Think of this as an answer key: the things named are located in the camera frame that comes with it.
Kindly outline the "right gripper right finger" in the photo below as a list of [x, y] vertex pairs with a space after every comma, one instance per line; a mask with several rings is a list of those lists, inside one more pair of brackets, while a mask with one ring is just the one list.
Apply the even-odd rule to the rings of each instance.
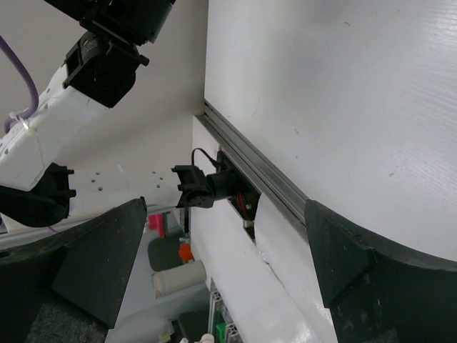
[[308, 200], [323, 305], [339, 342], [455, 342], [456, 263], [371, 232]]

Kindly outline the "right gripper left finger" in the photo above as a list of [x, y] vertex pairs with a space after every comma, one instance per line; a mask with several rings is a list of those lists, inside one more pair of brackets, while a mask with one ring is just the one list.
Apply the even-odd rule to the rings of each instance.
[[119, 315], [147, 208], [133, 199], [1, 251], [2, 342], [104, 342]]

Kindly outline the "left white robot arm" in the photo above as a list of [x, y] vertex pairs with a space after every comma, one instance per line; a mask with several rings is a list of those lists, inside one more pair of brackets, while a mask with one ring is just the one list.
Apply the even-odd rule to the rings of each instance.
[[[209, 4], [177, 1], [155, 42], [139, 52], [147, 66], [112, 109], [85, 126], [57, 162], [76, 169], [127, 173], [187, 164], [192, 124], [204, 106]], [[84, 34], [73, 19], [44, 1], [3, 1], [1, 35], [43, 91]]]

